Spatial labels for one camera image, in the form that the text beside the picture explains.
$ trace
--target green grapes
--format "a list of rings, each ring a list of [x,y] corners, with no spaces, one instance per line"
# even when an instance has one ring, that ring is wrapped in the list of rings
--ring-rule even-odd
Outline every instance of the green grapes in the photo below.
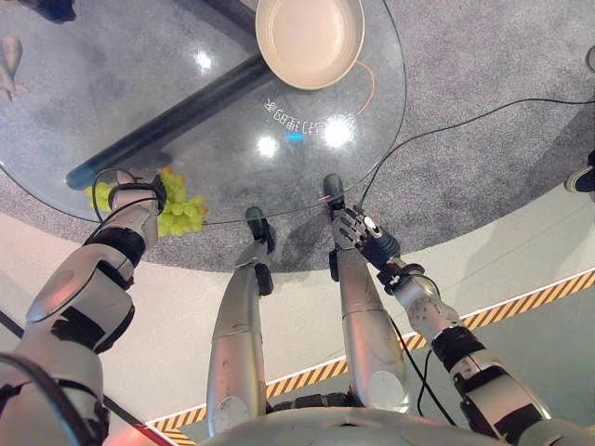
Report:
[[[167,192],[167,200],[164,211],[157,219],[159,237],[166,235],[179,237],[185,233],[203,230],[203,221],[208,213],[205,198],[195,196],[188,200],[185,176],[175,174],[171,167],[162,169],[160,175]],[[112,186],[108,183],[101,181],[97,184],[95,195],[97,207],[101,211],[110,212],[112,210],[108,203],[110,190],[112,190]],[[91,187],[85,189],[85,195],[89,197],[89,206],[93,207]]]

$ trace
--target hazard stripe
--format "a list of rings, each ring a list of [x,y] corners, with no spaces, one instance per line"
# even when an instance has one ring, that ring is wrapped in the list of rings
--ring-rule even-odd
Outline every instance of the hazard stripe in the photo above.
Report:
[[[167,429],[162,431],[169,439],[171,439],[174,443],[178,444],[179,446],[195,446],[196,441],[190,439],[186,435],[182,434],[177,429]]]
[[[461,321],[470,329],[485,327],[492,323],[512,318],[526,311],[542,307],[544,305],[563,299],[578,291],[589,288],[595,283],[595,269],[576,274],[573,277],[553,283],[551,286],[514,297],[508,301],[496,304],[490,308],[479,310],[461,318]],[[409,350],[422,348],[426,345],[426,339],[419,334],[404,336],[404,343]],[[309,386],[325,379],[334,378],[349,371],[349,365],[345,357],[327,362],[318,367],[305,370],[298,374],[292,374],[281,378],[267,385],[267,398],[278,397],[285,393],[292,392],[298,388]],[[168,436],[172,441],[182,446],[194,445],[194,441],[188,439],[178,429],[182,426],[191,425],[206,418],[206,406],[200,405],[184,413],[176,413],[166,418],[155,420],[150,424]]]

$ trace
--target white bowl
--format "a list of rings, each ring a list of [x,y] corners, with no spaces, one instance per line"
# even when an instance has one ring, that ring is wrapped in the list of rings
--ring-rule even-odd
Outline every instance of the white bowl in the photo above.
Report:
[[[271,70],[304,90],[334,84],[364,44],[361,0],[260,0],[258,46]]]

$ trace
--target glass table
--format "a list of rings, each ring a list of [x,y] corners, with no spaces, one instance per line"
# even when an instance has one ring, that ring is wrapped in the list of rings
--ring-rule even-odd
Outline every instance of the glass table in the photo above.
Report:
[[[23,43],[28,93],[0,106],[0,165],[31,195],[94,219],[82,190],[107,167],[151,177],[171,165],[208,221],[319,202],[325,175],[346,187],[385,154],[405,103],[403,56],[386,5],[364,0],[358,62],[301,91],[258,51],[254,11],[237,0],[84,2],[57,26],[7,4],[0,29]]]

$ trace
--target hand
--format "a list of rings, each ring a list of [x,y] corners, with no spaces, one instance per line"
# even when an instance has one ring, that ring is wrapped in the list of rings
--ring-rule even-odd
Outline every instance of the hand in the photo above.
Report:
[[[340,218],[339,233],[377,269],[382,269],[392,257],[401,254],[401,246],[388,232],[378,226],[360,208],[345,209]]]

